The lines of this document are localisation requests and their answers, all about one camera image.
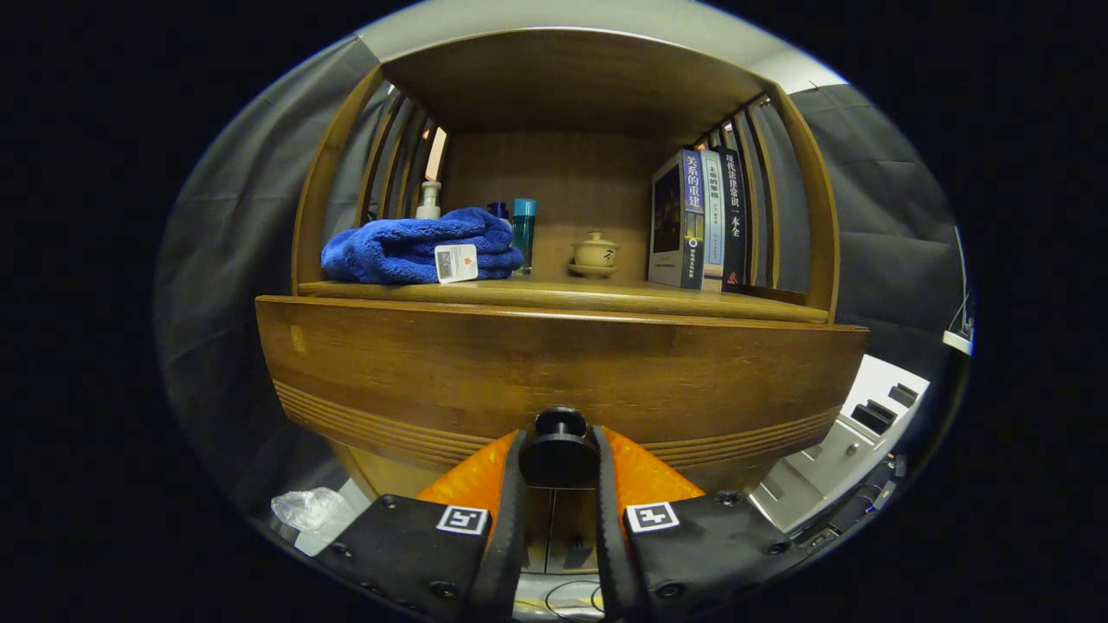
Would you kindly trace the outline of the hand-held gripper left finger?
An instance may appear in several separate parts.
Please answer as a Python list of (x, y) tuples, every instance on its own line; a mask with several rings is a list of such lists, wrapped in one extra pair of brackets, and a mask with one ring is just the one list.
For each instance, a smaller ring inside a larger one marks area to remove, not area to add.
[(381, 494), (317, 553), (388, 622), (510, 622), (524, 544), (526, 431), (483, 446), (414, 498)]

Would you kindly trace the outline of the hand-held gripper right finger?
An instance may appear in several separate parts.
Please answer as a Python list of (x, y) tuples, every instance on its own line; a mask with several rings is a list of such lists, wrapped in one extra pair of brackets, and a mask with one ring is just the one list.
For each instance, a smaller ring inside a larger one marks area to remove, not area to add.
[(808, 553), (743, 493), (702, 491), (626, 435), (594, 426), (596, 543), (609, 622), (731, 620)]

